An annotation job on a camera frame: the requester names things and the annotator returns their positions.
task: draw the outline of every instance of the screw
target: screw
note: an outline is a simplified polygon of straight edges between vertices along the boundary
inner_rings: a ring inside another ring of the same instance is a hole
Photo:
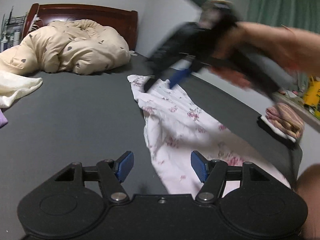
[[[202,192],[198,195],[198,197],[203,201],[210,201],[214,198],[214,195],[210,192]]]
[[[164,197],[162,197],[162,198],[160,198],[160,199],[158,200],[158,203],[159,203],[159,204],[165,204],[165,203],[167,203],[167,201],[165,200]]]
[[[127,198],[127,194],[123,193],[123,192],[116,192],[111,194],[111,198],[114,201],[123,201]]]

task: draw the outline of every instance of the beige comforter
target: beige comforter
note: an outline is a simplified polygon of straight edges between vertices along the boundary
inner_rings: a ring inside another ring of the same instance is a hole
[[[89,75],[129,60],[128,44],[115,29],[91,20],[53,21],[0,53],[0,70],[17,75],[37,70]]]

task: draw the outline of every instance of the yellow object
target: yellow object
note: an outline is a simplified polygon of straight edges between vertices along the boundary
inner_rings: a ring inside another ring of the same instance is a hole
[[[318,110],[315,111],[315,117],[318,118],[318,119],[320,119],[320,112],[319,112]]]
[[[313,77],[310,78],[311,82],[309,84],[308,91],[303,96],[304,104],[318,108],[320,101],[320,81],[315,81]]]

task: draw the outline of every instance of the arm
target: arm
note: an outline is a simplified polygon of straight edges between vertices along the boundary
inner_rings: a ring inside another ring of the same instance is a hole
[[[233,47],[243,42],[262,49],[286,70],[320,76],[319,34],[295,28],[275,28],[258,23],[239,22],[237,28],[230,30],[219,41],[213,57],[226,58]],[[233,70],[213,67],[211,71],[240,87],[250,85],[241,73]]]

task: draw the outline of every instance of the blue gripper pad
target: blue gripper pad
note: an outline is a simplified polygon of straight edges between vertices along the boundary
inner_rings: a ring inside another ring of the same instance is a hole
[[[120,183],[124,182],[130,173],[134,164],[134,155],[133,152],[130,152],[120,163],[118,171],[115,173],[118,181]]]
[[[176,73],[169,78],[170,84],[169,88],[172,89],[176,84],[179,84],[183,79],[188,77],[192,73],[191,68],[186,68],[184,70],[177,70]]]
[[[191,153],[191,166],[193,170],[196,172],[199,180],[202,183],[204,183],[209,175],[207,173],[205,163],[194,151]]]

